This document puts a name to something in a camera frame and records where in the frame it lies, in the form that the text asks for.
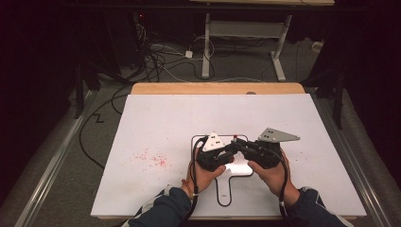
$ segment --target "desk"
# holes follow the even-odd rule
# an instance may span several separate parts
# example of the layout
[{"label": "desk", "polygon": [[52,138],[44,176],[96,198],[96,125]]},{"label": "desk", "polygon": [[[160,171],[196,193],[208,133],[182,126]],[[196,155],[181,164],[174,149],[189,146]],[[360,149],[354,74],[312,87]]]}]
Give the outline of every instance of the desk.
[{"label": "desk", "polygon": [[[208,5],[212,3],[238,3],[238,4],[259,4],[259,5],[308,5],[333,6],[334,0],[191,0],[204,2]],[[280,54],[286,40],[289,23],[292,15],[287,15],[284,23],[260,23],[260,22],[233,22],[233,21],[212,21],[210,13],[206,13],[205,32],[204,32],[204,54],[202,73],[203,78],[209,78],[210,58],[210,36],[235,36],[235,37],[256,37],[256,38],[278,38],[278,44],[275,51],[270,52],[271,61],[279,81],[286,81],[283,67],[280,63]]]},{"label": "desk", "polygon": [[[243,95],[249,92],[257,95]],[[318,188],[325,204],[339,215],[366,215],[313,101],[299,84],[138,83],[132,93],[92,216],[130,218],[168,183],[179,185],[193,135],[243,133],[254,140],[267,126],[301,136],[300,141],[282,144],[294,184]],[[256,175],[231,183],[233,202],[228,207],[217,204],[212,183],[200,195],[192,218],[280,218],[277,198]]]}]

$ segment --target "person's left hand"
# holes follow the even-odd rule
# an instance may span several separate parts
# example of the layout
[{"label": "person's left hand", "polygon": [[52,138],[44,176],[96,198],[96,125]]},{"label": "person's left hand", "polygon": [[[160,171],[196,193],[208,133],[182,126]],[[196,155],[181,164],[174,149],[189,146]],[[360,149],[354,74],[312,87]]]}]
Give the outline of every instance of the person's left hand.
[{"label": "person's left hand", "polygon": [[[223,172],[226,169],[226,166],[219,166],[214,172],[210,172],[206,169],[203,169],[198,162],[195,161],[195,169],[196,169],[196,173],[197,173],[197,185],[198,185],[198,193],[202,192],[204,189],[206,189],[210,183],[212,183],[212,181],[220,176],[221,174],[223,174]],[[192,165],[191,163],[189,163],[188,165],[188,171],[186,174],[186,180],[188,181],[188,185],[192,191],[192,193],[194,193],[194,182],[192,181],[192,177],[194,176],[192,173]],[[188,195],[189,198],[191,198],[189,196],[189,191],[188,188],[183,184],[182,187],[183,191]]]}]

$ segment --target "white desk top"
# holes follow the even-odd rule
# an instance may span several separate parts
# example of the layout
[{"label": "white desk top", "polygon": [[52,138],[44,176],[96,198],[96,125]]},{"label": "white desk top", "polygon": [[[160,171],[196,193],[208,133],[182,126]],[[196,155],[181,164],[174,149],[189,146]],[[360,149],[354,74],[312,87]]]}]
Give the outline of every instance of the white desk top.
[{"label": "white desk top", "polygon": [[[365,216],[350,178],[310,95],[131,95],[120,120],[91,215],[130,218],[167,184],[181,185],[197,134],[245,134],[266,128],[296,134],[281,143],[298,187],[318,189],[341,216]],[[233,200],[217,203],[216,184],[199,197],[192,218],[277,218],[277,198],[253,174],[231,180]]]},{"label": "white desk top", "polygon": [[240,3],[263,5],[307,5],[307,6],[333,6],[334,0],[191,0],[204,3]]}]

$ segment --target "person's arm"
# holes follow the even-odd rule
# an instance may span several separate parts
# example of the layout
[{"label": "person's arm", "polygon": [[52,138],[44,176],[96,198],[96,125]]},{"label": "person's arm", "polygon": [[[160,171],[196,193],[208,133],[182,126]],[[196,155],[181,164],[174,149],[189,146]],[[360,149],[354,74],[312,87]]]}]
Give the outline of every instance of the person's arm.
[{"label": "person's arm", "polygon": [[[214,172],[210,172],[202,169],[197,162],[195,162],[195,168],[197,173],[198,193],[206,189],[210,183],[226,169],[225,166],[220,166]],[[146,202],[139,209],[134,218],[126,222],[126,224],[129,225],[125,226],[179,226],[190,210],[192,205],[191,200],[194,197],[194,182],[191,176],[193,176],[192,167],[191,164],[189,164],[186,181],[183,181],[181,188],[168,185],[159,195]]]},{"label": "person's arm", "polygon": [[[318,191],[307,187],[298,190],[291,181],[289,162],[284,152],[283,156],[288,169],[288,181],[284,191],[284,205],[288,221],[295,226],[302,227],[353,226],[344,218],[327,211]],[[248,165],[265,182],[270,192],[279,197],[285,177],[283,165],[280,163],[269,169],[264,169],[252,161],[248,162]]]}]

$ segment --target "sleeve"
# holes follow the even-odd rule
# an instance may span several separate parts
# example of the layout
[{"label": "sleeve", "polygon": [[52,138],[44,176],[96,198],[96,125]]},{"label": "sleeve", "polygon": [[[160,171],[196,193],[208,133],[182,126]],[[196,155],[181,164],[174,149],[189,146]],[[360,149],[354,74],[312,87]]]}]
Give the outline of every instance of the sleeve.
[{"label": "sleeve", "polygon": [[319,192],[313,188],[299,189],[300,198],[287,209],[288,220],[295,226],[302,227],[346,227],[353,226],[344,218],[326,210]]},{"label": "sleeve", "polygon": [[142,205],[134,218],[123,226],[179,226],[190,208],[191,201],[185,192],[168,185],[159,195]]}]

